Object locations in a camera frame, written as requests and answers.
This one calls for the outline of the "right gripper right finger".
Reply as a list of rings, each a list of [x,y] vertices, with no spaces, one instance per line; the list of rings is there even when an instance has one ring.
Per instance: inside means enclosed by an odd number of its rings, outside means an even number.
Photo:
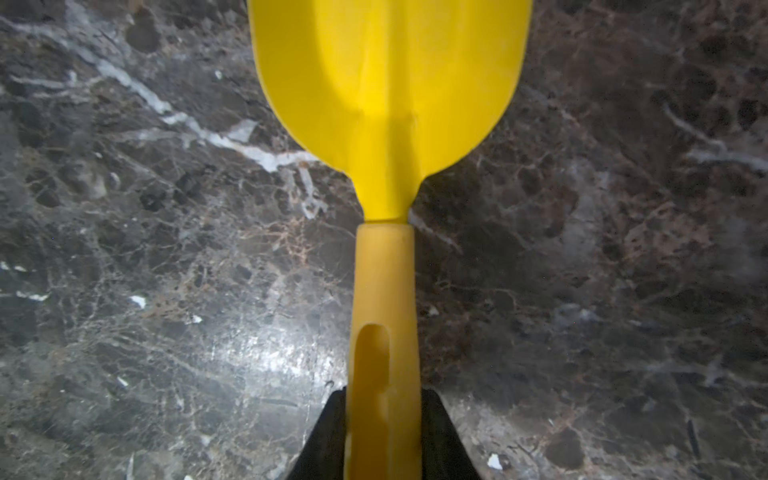
[[[422,478],[424,480],[480,480],[438,393],[422,390]]]

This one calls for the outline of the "yellow tool wooden tip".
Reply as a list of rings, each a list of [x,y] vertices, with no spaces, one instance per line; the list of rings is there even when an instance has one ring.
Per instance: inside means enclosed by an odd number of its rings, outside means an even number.
[[[354,298],[341,479],[423,474],[422,387],[409,210],[423,181],[469,154],[516,90],[529,1],[252,1],[266,98],[307,152],[353,183]]]

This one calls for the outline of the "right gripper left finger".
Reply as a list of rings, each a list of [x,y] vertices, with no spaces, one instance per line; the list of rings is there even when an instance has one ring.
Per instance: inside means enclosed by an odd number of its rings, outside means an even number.
[[[329,396],[287,480],[342,480],[346,442],[346,388]]]

